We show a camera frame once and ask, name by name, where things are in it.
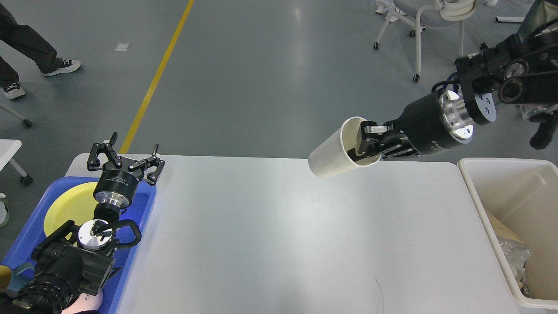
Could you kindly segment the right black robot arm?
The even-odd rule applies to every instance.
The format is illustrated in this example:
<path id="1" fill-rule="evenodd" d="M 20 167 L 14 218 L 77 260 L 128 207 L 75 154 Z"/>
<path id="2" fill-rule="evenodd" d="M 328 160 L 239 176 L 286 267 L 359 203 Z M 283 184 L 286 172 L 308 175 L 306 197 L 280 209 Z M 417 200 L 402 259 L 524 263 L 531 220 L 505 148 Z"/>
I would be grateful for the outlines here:
<path id="1" fill-rule="evenodd" d="M 557 129 L 557 30 L 549 24 L 526 36 L 512 34 L 455 60 L 456 72 L 383 125 L 365 120 L 350 135 L 354 162 L 433 155 L 472 141 L 475 125 L 496 120 L 500 103 L 527 109 L 538 123 L 530 146 L 541 150 Z"/>

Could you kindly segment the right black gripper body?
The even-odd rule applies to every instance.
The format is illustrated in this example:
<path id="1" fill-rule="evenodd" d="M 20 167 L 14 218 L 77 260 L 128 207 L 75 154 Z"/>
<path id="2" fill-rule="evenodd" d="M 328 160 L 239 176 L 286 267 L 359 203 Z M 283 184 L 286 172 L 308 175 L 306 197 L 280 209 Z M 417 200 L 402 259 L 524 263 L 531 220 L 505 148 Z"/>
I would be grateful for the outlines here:
<path id="1" fill-rule="evenodd" d="M 407 105 L 393 121 L 399 143 L 410 142 L 421 156 L 466 145 L 474 134 L 462 96 L 442 89 Z"/>

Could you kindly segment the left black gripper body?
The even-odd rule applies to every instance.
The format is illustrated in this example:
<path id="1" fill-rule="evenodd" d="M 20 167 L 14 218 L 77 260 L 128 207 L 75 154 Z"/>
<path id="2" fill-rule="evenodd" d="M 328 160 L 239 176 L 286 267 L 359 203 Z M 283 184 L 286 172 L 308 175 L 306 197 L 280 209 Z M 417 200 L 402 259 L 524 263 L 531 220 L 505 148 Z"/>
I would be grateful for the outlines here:
<path id="1" fill-rule="evenodd" d="M 110 203 L 119 208 L 127 208 L 132 202 L 141 179 L 141 171 L 105 169 L 92 193 L 98 203 Z"/>

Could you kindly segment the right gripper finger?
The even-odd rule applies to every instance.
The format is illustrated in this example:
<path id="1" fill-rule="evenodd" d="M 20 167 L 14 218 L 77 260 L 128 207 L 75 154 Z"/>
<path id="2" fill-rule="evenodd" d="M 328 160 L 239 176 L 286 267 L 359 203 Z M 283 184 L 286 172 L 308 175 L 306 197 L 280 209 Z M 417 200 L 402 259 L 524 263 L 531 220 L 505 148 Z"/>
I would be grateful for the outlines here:
<path id="1" fill-rule="evenodd" d="M 381 160 L 397 160 L 420 157 L 421 153 L 410 142 L 402 142 L 381 151 Z"/>
<path id="2" fill-rule="evenodd" d="M 379 125 L 375 121 L 361 121 L 357 127 L 356 156 L 387 154 L 399 148 L 399 132 L 394 130 L 393 120 Z"/>

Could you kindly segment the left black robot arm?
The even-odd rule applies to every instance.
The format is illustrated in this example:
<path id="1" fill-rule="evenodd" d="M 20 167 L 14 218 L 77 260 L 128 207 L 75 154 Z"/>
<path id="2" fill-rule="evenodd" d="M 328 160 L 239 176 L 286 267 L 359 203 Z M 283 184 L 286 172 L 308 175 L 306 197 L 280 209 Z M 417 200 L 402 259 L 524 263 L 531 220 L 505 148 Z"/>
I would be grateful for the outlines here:
<path id="1" fill-rule="evenodd" d="M 114 254 L 142 240 L 138 223 L 121 216 L 142 181 L 156 185 L 165 161 L 158 144 L 141 160 L 120 156 L 113 149 L 116 140 L 113 133 L 89 153 L 88 171 L 102 171 L 92 192 L 92 219 L 81 225 L 70 219 L 34 248 L 34 277 L 19 291 L 1 290 L 3 314 L 60 314 L 80 294 L 98 294 L 119 272 Z"/>

